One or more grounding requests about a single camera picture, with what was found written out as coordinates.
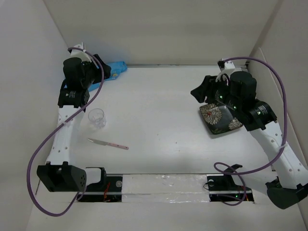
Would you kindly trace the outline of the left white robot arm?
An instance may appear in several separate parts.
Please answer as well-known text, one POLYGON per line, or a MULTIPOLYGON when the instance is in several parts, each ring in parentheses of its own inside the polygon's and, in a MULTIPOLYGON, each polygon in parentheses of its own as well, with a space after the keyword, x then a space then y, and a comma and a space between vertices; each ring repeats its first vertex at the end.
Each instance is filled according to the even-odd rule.
POLYGON ((74 46, 70 57, 63 62, 64 81, 58 98, 59 130, 46 163, 37 168, 37 176, 48 191, 83 192, 89 185, 97 191, 106 188, 105 169, 77 167, 73 147, 89 102, 89 88, 110 75, 110 70, 98 55, 88 55, 84 44, 74 46))

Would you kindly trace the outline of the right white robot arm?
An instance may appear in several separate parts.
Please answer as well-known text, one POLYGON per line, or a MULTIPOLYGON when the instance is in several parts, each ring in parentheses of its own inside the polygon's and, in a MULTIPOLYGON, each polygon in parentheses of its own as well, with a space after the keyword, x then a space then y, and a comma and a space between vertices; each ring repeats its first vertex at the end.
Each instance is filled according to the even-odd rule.
POLYGON ((220 103, 245 127, 262 147, 269 162, 259 168, 241 171, 241 165, 226 166, 222 183, 232 190, 241 187, 268 196, 280 209, 287 209, 308 195, 308 171, 287 143, 287 125, 279 126, 272 108, 257 99, 257 81, 233 64, 233 58, 218 62, 220 73, 206 76, 191 91, 199 102, 220 103))

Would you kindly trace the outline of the clear drinking glass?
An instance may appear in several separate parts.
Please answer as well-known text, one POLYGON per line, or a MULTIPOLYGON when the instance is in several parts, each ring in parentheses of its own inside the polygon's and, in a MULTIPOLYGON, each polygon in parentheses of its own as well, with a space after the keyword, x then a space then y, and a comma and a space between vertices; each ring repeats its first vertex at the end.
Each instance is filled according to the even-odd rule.
POLYGON ((102 109, 92 109, 88 114, 88 119, 95 128, 104 128, 106 125, 105 113, 102 109))

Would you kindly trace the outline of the blue space-print placemat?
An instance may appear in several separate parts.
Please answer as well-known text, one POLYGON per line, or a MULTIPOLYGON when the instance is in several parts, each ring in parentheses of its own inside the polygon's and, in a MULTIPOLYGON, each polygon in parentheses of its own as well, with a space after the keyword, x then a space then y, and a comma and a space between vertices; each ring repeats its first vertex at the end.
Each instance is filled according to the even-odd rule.
MULTIPOLYGON (((103 67, 109 66, 107 70, 110 70, 110 74, 107 71, 104 71, 104 81, 116 80, 123 72, 126 72, 128 67, 124 61, 112 62, 103 65, 103 67)), ((97 89, 102 80, 101 69, 91 62, 90 64, 90 73, 94 74, 94 82, 89 86, 88 90, 93 91, 97 89)))

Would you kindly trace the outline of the black floral square plate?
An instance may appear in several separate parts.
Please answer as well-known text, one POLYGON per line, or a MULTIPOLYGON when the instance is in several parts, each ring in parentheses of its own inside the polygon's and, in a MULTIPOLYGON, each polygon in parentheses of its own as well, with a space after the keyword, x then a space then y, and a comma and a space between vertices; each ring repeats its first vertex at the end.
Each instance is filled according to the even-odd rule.
POLYGON ((199 107, 199 112, 212 139, 228 135, 243 127, 243 124, 232 115, 231 110, 219 102, 206 103, 199 107))

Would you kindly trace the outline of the pink-handled knife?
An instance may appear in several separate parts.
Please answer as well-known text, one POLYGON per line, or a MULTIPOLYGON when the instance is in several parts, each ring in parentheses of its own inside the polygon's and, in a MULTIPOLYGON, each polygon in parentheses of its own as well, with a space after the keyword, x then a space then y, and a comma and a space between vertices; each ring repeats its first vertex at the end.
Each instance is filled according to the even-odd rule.
POLYGON ((87 140, 89 140, 92 143, 98 144, 98 145, 110 146, 110 147, 115 147, 115 148, 119 148, 119 149, 123 149, 123 150, 129 149, 127 146, 123 146, 123 145, 119 145, 119 144, 115 144, 115 143, 111 143, 111 142, 105 142, 105 141, 101 141, 101 140, 97 140, 97 139, 91 139, 91 138, 87 138, 87 140))

